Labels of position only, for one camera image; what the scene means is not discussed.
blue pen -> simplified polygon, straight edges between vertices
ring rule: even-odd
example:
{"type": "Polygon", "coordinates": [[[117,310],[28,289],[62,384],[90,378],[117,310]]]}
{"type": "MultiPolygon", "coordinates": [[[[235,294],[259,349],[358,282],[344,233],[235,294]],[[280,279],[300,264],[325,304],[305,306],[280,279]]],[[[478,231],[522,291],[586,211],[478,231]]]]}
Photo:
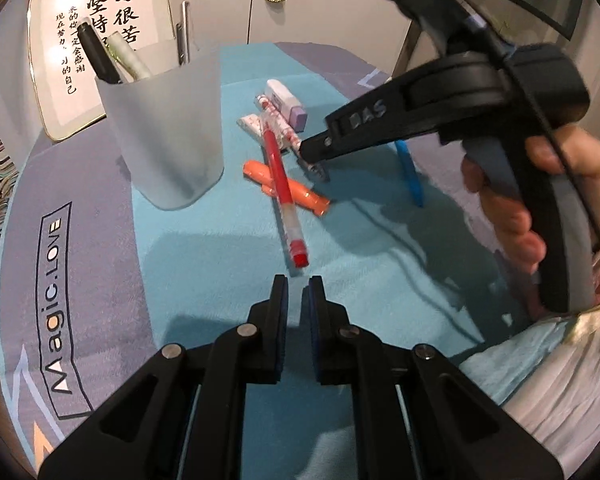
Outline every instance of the blue pen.
{"type": "Polygon", "coordinates": [[[416,167],[413,164],[413,159],[411,158],[411,153],[409,153],[407,143],[404,140],[396,140],[394,144],[395,149],[398,151],[404,179],[407,181],[409,191],[411,191],[411,198],[416,206],[424,207],[422,184],[420,183],[416,167]]]}

red pen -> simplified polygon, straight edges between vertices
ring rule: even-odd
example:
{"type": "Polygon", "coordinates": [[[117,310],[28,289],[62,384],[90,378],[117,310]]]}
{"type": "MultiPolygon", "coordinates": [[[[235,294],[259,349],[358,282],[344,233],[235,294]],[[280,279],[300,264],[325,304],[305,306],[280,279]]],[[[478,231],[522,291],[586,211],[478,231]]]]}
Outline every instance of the red pen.
{"type": "Polygon", "coordinates": [[[286,178],[285,167],[282,165],[282,157],[278,149],[276,135],[269,126],[269,122],[265,117],[260,117],[262,124],[262,137],[264,139],[264,148],[267,152],[267,161],[269,163],[269,171],[273,179],[273,186],[278,199],[278,207],[280,208],[280,218],[282,219],[282,227],[285,230],[286,244],[289,250],[289,255],[294,262],[294,265],[301,269],[309,265],[309,256],[307,255],[304,237],[300,221],[298,220],[298,212],[294,204],[289,182],[286,178]]]}
{"type": "Polygon", "coordinates": [[[279,134],[285,138],[286,142],[288,142],[291,147],[291,151],[296,154],[298,164],[305,170],[313,173],[321,181],[328,182],[329,173],[327,173],[321,164],[309,164],[302,159],[302,156],[300,156],[300,143],[302,142],[300,137],[298,137],[298,134],[296,134],[294,129],[289,126],[289,123],[286,122],[285,118],[269,98],[264,94],[258,95],[255,102],[264,112],[269,114],[271,120],[270,126],[272,126],[273,133],[279,134]]]}

framed sign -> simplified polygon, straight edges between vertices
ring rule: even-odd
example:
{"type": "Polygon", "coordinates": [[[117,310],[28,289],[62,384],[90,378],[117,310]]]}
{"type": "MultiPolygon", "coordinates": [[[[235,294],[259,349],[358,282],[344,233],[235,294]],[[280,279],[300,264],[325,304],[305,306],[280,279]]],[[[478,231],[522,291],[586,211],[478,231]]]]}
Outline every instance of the framed sign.
{"type": "Polygon", "coordinates": [[[174,38],[169,0],[30,0],[30,70],[52,140],[66,139],[105,114],[77,36],[84,17],[102,38],[119,31],[136,50],[174,38]]]}

white eraser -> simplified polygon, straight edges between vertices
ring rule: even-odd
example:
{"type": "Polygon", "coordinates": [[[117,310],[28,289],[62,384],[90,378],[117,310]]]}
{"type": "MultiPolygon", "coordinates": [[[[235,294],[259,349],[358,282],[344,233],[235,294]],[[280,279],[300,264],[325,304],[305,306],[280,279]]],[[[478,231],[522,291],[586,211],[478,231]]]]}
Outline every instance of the white eraser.
{"type": "Polygon", "coordinates": [[[269,79],[264,93],[296,132],[304,131],[306,111],[286,86],[277,79],[269,79]]]}

black marker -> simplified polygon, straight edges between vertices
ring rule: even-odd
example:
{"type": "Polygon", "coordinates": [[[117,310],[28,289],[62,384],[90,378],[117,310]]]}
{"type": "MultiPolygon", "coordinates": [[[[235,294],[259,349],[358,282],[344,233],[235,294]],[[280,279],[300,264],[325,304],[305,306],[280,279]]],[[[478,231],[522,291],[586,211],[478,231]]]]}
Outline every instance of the black marker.
{"type": "Polygon", "coordinates": [[[78,39],[98,79],[112,85],[122,83],[113,60],[109,57],[96,31],[91,27],[90,18],[80,20],[78,24],[78,39]]]}

